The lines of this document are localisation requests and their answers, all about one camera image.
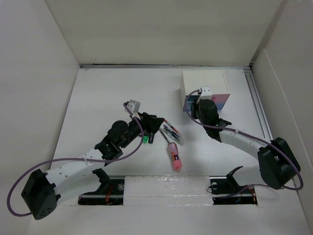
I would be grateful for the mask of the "pink cap highlighter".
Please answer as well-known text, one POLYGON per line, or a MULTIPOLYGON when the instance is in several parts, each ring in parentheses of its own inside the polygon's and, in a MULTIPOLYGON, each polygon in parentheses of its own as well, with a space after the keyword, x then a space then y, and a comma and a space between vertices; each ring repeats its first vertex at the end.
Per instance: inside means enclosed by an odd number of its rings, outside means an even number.
POLYGON ((153 142, 154 142, 154 137, 155 137, 155 134, 154 134, 154 133, 150 133, 150 134, 149 134, 149 137, 148 137, 148 143, 149 143, 149 144, 153 144, 153 142))

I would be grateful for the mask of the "light blue small drawer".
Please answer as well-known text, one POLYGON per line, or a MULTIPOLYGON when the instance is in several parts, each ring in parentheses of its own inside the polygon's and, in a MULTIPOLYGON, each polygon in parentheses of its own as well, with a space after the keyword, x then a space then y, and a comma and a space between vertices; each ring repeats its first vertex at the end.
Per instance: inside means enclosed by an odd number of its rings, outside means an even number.
POLYGON ((190 96, 187 101, 185 99, 182 101, 183 104, 183 111, 184 112, 190 112, 191 111, 191 106, 197 103, 197 100, 199 99, 198 95, 192 95, 190 96))

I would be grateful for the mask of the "pink drawer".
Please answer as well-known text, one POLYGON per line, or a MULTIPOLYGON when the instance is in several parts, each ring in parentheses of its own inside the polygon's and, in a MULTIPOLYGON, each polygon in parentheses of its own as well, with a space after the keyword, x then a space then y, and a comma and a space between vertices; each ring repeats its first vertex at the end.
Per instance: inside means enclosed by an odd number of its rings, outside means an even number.
POLYGON ((230 94, 214 94, 212 95, 212 100, 215 103, 226 103, 230 94))

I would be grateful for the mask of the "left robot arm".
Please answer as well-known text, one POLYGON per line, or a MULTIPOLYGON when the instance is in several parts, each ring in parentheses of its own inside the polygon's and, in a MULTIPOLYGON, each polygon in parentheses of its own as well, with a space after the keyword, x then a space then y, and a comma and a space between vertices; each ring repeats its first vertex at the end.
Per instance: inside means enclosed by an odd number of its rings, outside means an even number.
POLYGON ((50 215, 65 199, 70 187, 82 182, 90 173, 98 177, 92 182, 95 193, 100 195, 108 193, 111 180, 104 167, 121 160, 123 148, 138 136, 156 133, 163 122, 164 118, 147 113, 133 115, 129 123, 118 120, 113 123, 107 135, 84 156, 64 158, 66 164, 46 172, 35 167, 21 192, 30 214, 35 220, 50 215))

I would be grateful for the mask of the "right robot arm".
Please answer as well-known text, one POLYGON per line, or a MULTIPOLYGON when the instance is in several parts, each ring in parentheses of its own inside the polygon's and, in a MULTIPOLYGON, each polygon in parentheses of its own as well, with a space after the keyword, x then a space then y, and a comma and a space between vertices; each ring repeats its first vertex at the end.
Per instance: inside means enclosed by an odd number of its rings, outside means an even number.
POLYGON ((187 114, 210 138, 234 146, 258 161, 256 168, 243 171, 240 176, 235 176, 239 167, 227 174, 226 187, 230 192, 238 193, 255 186, 295 191, 303 188, 301 167, 285 139, 268 141, 232 128, 231 122, 220 118, 211 99, 193 102, 187 114))

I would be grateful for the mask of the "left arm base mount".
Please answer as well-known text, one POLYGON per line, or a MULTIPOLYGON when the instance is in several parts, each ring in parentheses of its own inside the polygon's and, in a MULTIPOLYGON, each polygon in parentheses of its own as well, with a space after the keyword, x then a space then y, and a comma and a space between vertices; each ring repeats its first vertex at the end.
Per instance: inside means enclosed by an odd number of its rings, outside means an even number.
POLYGON ((119 206, 123 205, 125 178, 111 179, 103 169, 92 171, 99 178, 100 185, 95 191, 86 192, 78 197, 81 206, 119 206))

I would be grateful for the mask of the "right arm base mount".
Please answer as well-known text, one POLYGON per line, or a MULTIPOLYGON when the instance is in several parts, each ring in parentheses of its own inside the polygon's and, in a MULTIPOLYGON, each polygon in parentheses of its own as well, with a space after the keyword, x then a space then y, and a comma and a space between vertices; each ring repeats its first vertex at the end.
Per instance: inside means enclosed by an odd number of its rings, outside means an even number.
POLYGON ((242 166, 236 167, 225 176, 210 177, 207 193, 212 195, 213 205, 257 205, 254 188, 240 186, 233 175, 242 166))

